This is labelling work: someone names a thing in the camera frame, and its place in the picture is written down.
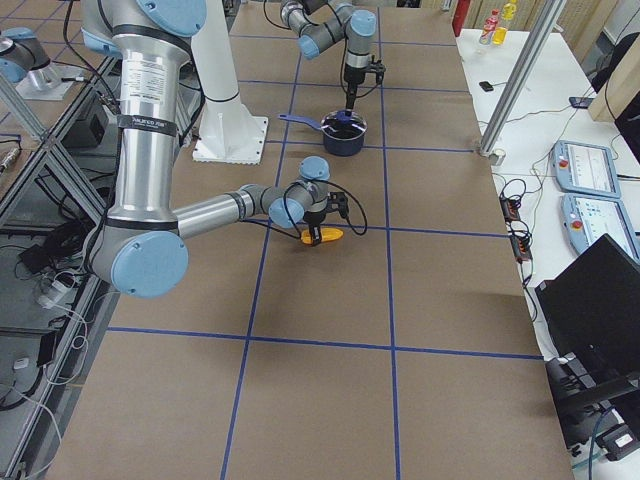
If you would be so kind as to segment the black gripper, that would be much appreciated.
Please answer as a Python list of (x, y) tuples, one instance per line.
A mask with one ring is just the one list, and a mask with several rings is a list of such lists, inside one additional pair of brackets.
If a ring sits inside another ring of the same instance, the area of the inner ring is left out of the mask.
[(307, 211), (305, 213), (305, 222), (309, 226), (310, 244), (316, 245), (322, 242), (321, 225), (326, 218), (324, 209), (319, 211)]
[(357, 99), (357, 89), (363, 84), (367, 75), (367, 67), (353, 67), (349, 64), (343, 65), (343, 80), (346, 82), (346, 102), (345, 109), (355, 107)]

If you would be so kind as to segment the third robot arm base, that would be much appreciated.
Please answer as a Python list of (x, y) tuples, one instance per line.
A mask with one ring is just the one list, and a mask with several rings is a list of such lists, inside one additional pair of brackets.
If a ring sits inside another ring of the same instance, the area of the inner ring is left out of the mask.
[(35, 33), (26, 27), (1, 32), (1, 74), (26, 100), (61, 101), (70, 88)]

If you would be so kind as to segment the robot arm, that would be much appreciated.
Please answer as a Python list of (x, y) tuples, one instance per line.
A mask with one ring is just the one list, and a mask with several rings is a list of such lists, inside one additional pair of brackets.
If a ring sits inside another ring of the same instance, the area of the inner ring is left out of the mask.
[(329, 166), (317, 156), (306, 158), (285, 187), (248, 184), (180, 209), (170, 205), (183, 136), (177, 105), (184, 65), (199, 75), (199, 120), (211, 152), (248, 161), (249, 149), (265, 137), (266, 119), (251, 115), (238, 97), (221, 4), (86, 1), (82, 13), (87, 47), (122, 62), (115, 191), (85, 244), (95, 275), (121, 293), (158, 297), (185, 275), (187, 238), (256, 215), (290, 228), (325, 213)]
[(376, 76), (375, 86), (383, 82), (386, 67), (372, 52), (378, 27), (375, 13), (356, 8), (350, 1), (282, 1), (280, 18), (298, 36), (307, 60), (345, 42), (342, 79), (348, 112), (354, 110), (358, 89), (368, 74)]

